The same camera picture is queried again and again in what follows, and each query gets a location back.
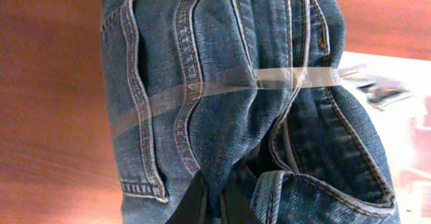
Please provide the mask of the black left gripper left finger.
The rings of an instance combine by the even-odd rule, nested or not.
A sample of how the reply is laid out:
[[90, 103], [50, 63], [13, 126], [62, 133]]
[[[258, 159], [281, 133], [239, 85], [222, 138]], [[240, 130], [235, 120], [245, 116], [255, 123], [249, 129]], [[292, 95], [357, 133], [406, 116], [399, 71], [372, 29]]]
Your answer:
[[166, 224], [204, 224], [206, 205], [207, 186], [198, 171]]

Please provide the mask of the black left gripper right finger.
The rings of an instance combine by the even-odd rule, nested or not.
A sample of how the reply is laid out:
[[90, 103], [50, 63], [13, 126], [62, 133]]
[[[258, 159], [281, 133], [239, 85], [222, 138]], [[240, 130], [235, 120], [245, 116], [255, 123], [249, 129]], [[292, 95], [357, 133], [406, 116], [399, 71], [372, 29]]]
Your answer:
[[222, 224], [261, 224], [234, 178], [222, 190], [220, 207]]

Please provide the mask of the dark blue jeans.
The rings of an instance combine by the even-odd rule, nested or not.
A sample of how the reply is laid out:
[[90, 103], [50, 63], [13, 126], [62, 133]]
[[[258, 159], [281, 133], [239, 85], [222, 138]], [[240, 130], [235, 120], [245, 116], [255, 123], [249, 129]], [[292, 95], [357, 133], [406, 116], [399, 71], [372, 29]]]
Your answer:
[[380, 137], [339, 82], [336, 0], [103, 0], [124, 223], [166, 223], [198, 171], [261, 223], [398, 223]]

